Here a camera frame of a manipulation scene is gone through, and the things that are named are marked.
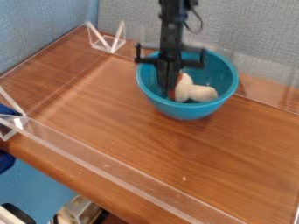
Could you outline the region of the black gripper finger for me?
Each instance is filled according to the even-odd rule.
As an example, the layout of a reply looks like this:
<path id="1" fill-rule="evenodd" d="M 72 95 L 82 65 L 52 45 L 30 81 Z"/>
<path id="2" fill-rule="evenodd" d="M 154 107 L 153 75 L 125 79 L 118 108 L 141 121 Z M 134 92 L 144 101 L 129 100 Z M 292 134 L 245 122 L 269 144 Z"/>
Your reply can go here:
<path id="1" fill-rule="evenodd" d="M 181 63 L 180 62 L 172 62 L 169 65 L 169 90 L 173 91 L 176 82 L 178 79 L 178 74 L 181 70 Z"/>
<path id="2" fill-rule="evenodd" d="M 160 86 L 160 89 L 162 91 L 168 90 L 168 62 L 166 61 L 158 61 L 157 62 L 157 83 Z"/>

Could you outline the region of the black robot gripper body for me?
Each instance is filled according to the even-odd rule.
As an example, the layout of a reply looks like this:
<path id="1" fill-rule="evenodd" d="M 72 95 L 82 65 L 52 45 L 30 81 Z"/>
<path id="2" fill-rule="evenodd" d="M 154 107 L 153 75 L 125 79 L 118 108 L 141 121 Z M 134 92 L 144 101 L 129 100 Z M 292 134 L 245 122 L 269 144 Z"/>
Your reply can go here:
<path id="1" fill-rule="evenodd" d="M 182 43 L 182 28 L 186 28 L 193 34 L 198 34 L 202 29 L 202 20 L 194 7 L 198 0 L 158 0 L 161 11 L 158 18 L 161 19 L 158 57 L 142 58 L 140 55 L 144 45 L 134 45 L 134 62 L 152 64 L 158 70 L 170 70 L 184 67 L 204 68 L 205 49 L 190 47 Z M 188 12 L 190 12 L 200 21 L 197 31 L 193 31 L 186 25 Z M 188 60 L 181 58 L 182 52 L 194 52 L 200 54 L 198 60 Z"/>

